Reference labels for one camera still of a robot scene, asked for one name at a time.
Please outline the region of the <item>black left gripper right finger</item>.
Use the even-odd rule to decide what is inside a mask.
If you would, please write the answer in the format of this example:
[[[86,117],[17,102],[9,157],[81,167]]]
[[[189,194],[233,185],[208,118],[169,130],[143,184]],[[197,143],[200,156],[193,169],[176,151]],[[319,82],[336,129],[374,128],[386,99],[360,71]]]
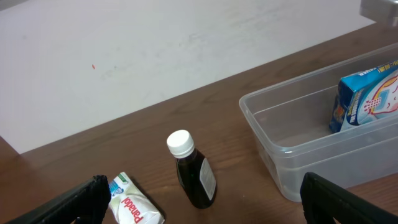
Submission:
[[[300,196],[308,224],[397,224],[396,215],[313,172],[304,175]]]

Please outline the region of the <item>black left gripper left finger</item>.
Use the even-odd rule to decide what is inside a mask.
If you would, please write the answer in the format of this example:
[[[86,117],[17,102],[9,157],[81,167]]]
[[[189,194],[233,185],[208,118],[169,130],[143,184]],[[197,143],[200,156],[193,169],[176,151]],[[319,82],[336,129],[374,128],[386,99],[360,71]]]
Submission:
[[[95,175],[8,224],[102,224],[110,200],[107,177]]]

